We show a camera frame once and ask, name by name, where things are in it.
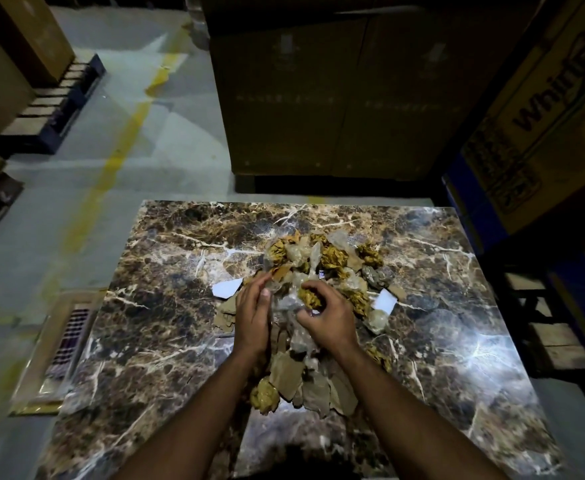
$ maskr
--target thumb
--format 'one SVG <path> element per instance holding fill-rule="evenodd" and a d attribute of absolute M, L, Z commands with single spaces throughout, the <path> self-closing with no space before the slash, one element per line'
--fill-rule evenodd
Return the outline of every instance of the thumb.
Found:
<path fill-rule="evenodd" d="M 315 331 L 315 327 L 318 325 L 319 320 L 316 317 L 311 317 L 309 313 L 302 308 L 297 312 L 297 321 L 309 332 L 311 335 Z"/>
<path fill-rule="evenodd" d="M 268 308 L 270 308 L 270 290 L 264 288 L 259 293 L 259 299 L 256 302 L 255 318 L 258 321 L 266 322 L 268 319 Z"/>

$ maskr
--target person's left hand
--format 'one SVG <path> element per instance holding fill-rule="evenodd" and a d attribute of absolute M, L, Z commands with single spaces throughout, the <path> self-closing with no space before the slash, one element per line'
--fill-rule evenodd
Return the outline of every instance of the person's left hand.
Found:
<path fill-rule="evenodd" d="M 268 347 L 271 292 L 264 286 L 271 278 L 270 273 L 260 273 L 237 295 L 233 353 L 251 360 L 256 360 Z"/>

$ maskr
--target marble tabletop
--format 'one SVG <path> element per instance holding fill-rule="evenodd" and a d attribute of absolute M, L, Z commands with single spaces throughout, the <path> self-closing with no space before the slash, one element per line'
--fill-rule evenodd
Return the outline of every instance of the marble tabletop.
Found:
<path fill-rule="evenodd" d="M 145 201 L 87 350 L 40 458 L 38 479 L 101 479 L 197 391 L 232 350 L 213 327 L 210 287 L 251 276 L 276 235 L 343 229 L 382 245 L 407 293 L 375 337 L 393 376 L 511 473 L 557 471 L 561 454 L 455 211 L 431 207 Z M 291 459 L 357 476 L 393 468 L 360 408 L 351 418 L 281 402 L 241 404 L 210 477 L 249 476 Z"/>

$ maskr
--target white paper scrap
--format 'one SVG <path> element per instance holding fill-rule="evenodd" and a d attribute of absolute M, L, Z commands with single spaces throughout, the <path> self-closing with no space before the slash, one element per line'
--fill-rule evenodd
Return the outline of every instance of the white paper scrap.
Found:
<path fill-rule="evenodd" d="M 230 298 L 237 292 L 242 282 L 242 278 L 237 278 L 236 280 L 215 283 L 212 285 L 212 294 L 214 294 L 217 298 Z"/>
<path fill-rule="evenodd" d="M 383 310 L 387 314 L 393 313 L 393 308 L 397 305 L 397 298 L 385 288 L 379 293 L 379 296 L 373 302 L 373 309 Z"/>

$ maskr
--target forearm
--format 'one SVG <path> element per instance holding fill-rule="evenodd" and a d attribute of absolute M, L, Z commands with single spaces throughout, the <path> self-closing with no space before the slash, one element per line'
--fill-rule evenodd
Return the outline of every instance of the forearm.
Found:
<path fill-rule="evenodd" d="M 402 479 L 506 479 L 473 443 L 361 349 L 337 357 Z"/>
<path fill-rule="evenodd" d="M 231 354 L 114 478 L 201 479 L 232 418 L 253 364 L 251 356 Z"/>

